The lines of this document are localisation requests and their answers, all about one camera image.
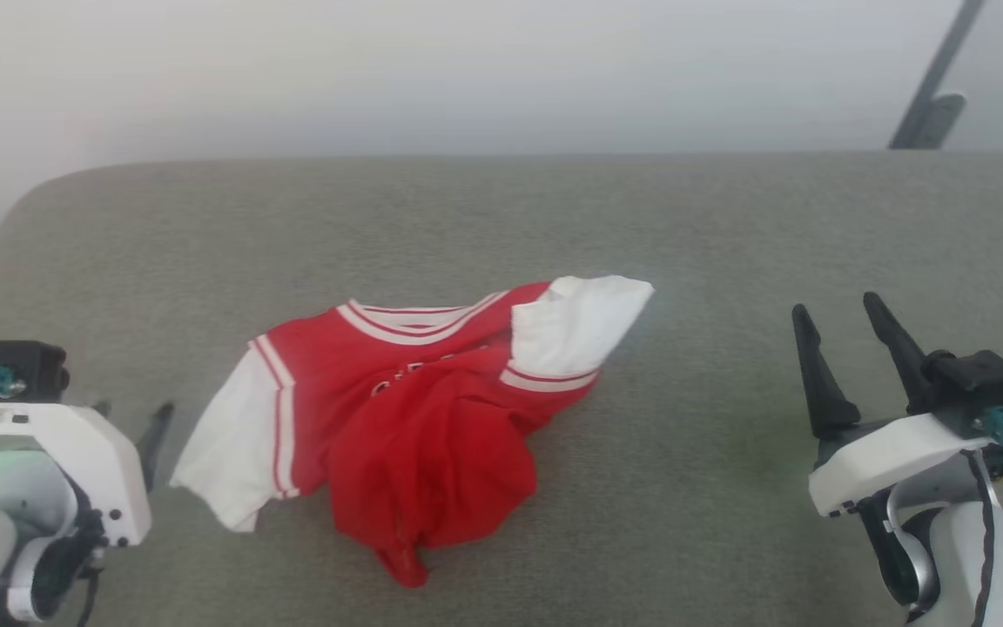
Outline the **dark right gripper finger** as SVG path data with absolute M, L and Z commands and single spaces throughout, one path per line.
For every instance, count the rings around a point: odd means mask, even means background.
M 821 352 L 819 331 L 803 303 L 793 307 L 791 318 L 811 432 L 820 441 L 831 440 L 859 425 L 861 415 L 841 392 Z
M 912 335 L 899 324 L 895 314 L 878 293 L 866 291 L 863 294 L 863 305 L 876 337 L 892 357 L 907 398 L 907 415 L 931 413 L 934 401 L 931 397 L 932 384 L 924 372 L 926 354 Z

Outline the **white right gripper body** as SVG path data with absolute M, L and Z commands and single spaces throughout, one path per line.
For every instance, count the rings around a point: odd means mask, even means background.
M 828 516 L 934 468 L 960 451 L 975 451 L 991 443 L 986 434 L 963 438 L 931 413 L 899 418 L 844 445 L 812 471 L 808 480 L 811 500 L 821 516 Z

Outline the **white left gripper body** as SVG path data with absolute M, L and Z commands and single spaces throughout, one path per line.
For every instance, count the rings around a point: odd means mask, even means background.
M 94 408 L 55 402 L 0 402 L 0 435 L 28 436 L 106 516 L 107 538 L 142 544 L 151 530 L 136 446 Z

